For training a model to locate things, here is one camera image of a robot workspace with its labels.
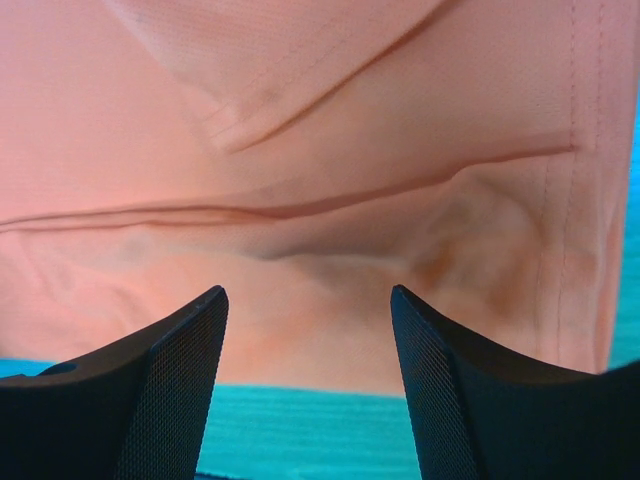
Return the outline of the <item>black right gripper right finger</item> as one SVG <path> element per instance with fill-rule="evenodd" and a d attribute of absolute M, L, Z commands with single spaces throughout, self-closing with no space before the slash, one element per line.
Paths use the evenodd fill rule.
<path fill-rule="evenodd" d="M 639 366 L 548 364 L 442 315 L 404 286 L 391 315 L 425 479 L 635 479 Z"/>

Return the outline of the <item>orange t-shirt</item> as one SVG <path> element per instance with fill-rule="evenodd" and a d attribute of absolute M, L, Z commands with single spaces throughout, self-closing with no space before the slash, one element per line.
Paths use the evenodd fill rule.
<path fill-rule="evenodd" d="M 224 383 L 397 394 L 402 284 L 607 366 L 635 1 L 5 1 L 1 353 L 230 299 Z"/>

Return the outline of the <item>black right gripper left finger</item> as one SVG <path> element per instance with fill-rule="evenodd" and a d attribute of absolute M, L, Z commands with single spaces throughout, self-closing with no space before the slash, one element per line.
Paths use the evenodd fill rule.
<path fill-rule="evenodd" d="M 228 310 L 215 286 L 98 350 L 2 378 L 2 478 L 193 478 Z"/>

